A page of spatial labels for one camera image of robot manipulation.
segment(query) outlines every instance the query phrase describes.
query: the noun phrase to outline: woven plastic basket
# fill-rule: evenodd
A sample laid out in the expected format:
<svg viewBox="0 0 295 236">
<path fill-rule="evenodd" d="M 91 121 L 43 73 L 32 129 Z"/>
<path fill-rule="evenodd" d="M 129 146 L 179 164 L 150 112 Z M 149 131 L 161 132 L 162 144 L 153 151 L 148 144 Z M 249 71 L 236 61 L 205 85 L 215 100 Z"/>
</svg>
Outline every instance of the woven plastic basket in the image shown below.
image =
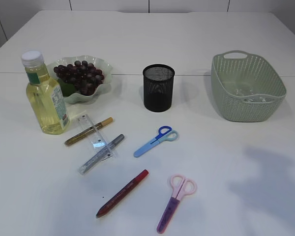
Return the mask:
<svg viewBox="0 0 295 236">
<path fill-rule="evenodd" d="M 245 58 L 225 58 L 225 55 Z M 211 85 L 221 115 L 231 121 L 259 122 L 268 119 L 286 95 L 273 67 L 261 56 L 230 51 L 213 58 Z"/>
</svg>

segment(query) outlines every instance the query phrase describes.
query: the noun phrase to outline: basket handle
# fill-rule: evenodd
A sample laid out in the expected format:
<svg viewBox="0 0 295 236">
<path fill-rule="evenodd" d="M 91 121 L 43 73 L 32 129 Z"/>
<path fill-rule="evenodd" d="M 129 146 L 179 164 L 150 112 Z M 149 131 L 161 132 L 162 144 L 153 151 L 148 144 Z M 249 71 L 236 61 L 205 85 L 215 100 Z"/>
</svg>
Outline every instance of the basket handle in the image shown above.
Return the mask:
<svg viewBox="0 0 295 236">
<path fill-rule="evenodd" d="M 260 101 L 260 97 L 266 99 L 266 102 Z M 242 97 L 241 100 L 245 103 L 262 103 L 262 104 L 269 104 L 273 103 L 277 100 L 276 96 L 271 96 L 268 94 L 254 94 L 251 96 Z"/>
<path fill-rule="evenodd" d="M 247 55 L 249 56 L 250 53 L 247 53 L 245 51 L 241 51 L 241 50 L 232 50 L 232 51 L 229 51 L 229 52 L 225 52 L 225 53 L 222 53 L 221 56 L 223 56 L 225 58 L 225 55 L 227 54 L 232 54 L 232 53 L 240 53 L 240 54 L 244 54 L 244 55 Z"/>
</svg>

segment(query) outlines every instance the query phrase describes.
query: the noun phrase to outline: gold marker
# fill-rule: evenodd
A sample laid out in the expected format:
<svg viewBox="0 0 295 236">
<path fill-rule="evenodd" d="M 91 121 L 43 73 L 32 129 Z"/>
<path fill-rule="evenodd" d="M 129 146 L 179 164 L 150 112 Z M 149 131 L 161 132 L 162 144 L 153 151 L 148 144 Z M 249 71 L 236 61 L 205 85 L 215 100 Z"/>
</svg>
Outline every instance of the gold marker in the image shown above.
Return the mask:
<svg viewBox="0 0 295 236">
<path fill-rule="evenodd" d="M 95 127 L 97 129 L 101 129 L 104 126 L 110 124 L 111 122 L 113 122 L 113 118 L 109 117 L 106 120 L 103 120 L 102 122 L 99 122 L 95 125 Z M 96 132 L 96 129 L 94 128 L 94 126 L 82 131 L 81 133 L 73 136 L 72 138 L 68 139 L 67 141 L 64 142 L 64 144 L 66 144 L 67 146 L 71 146 L 72 144 L 75 144 L 76 142 L 82 140 L 83 138 L 87 137 L 89 134 L 92 134 Z"/>
</svg>

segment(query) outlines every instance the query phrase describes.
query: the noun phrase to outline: plastic ruler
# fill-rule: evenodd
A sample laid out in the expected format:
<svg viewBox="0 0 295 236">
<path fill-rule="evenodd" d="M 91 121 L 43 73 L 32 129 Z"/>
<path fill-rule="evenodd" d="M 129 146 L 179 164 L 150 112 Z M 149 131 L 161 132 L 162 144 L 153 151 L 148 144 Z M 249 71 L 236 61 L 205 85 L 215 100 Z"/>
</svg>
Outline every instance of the plastic ruler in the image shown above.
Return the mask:
<svg viewBox="0 0 295 236">
<path fill-rule="evenodd" d="M 113 156 L 112 151 L 108 148 L 107 143 L 105 139 L 102 137 L 92 120 L 89 118 L 88 114 L 83 114 L 81 116 L 77 117 L 77 122 L 79 126 L 81 127 L 82 131 L 90 128 L 91 126 L 94 127 L 96 132 L 93 132 L 87 136 L 88 140 L 91 142 L 91 145 L 93 146 L 95 150 L 95 154 L 97 154 L 99 151 L 101 151 L 103 148 L 107 148 L 108 151 L 106 152 L 105 157 L 102 160 L 106 160 L 109 157 Z"/>
</svg>

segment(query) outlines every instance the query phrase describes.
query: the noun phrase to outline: white bowl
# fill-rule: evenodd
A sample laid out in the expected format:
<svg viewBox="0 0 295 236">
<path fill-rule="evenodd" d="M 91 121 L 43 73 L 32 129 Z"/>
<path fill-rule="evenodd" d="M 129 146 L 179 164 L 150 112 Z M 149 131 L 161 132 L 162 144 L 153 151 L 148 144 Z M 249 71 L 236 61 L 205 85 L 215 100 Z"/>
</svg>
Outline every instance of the white bowl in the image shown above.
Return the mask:
<svg viewBox="0 0 295 236">
<path fill-rule="evenodd" d="M 101 69 L 103 71 L 103 75 L 105 76 L 105 79 L 103 81 L 103 84 L 99 85 L 94 94 L 90 95 L 90 96 L 85 96 L 79 93 L 73 93 L 68 97 L 64 97 L 64 101 L 66 103 L 70 103 L 70 104 L 74 104 L 76 102 L 88 102 L 90 100 L 92 100 L 92 98 L 95 95 L 99 95 L 102 91 L 105 90 L 106 87 L 110 86 L 110 82 L 112 81 L 112 69 L 113 67 L 111 65 L 109 65 L 107 62 L 105 62 L 103 59 L 100 58 L 96 58 L 93 56 L 88 56 L 88 55 L 83 55 L 83 56 L 79 56 L 79 57 L 70 57 L 70 58 L 61 58 L 53 63 L 50 63 L 47 65 L 47 70 L 48 73 L 51 77 L 55 78 L 56 80 L 58 80 L 57 75 L 54 72 L 54 67 L 58 66 L 58 65 L 65 65 L 67 66 L 68 64 L 74 64 L 74 62 L 76 60 L 79 61 L 83 61 L 86 60 L 88 63 L 93 63 L 94 66 L 97 69 Z"/>
</svg>

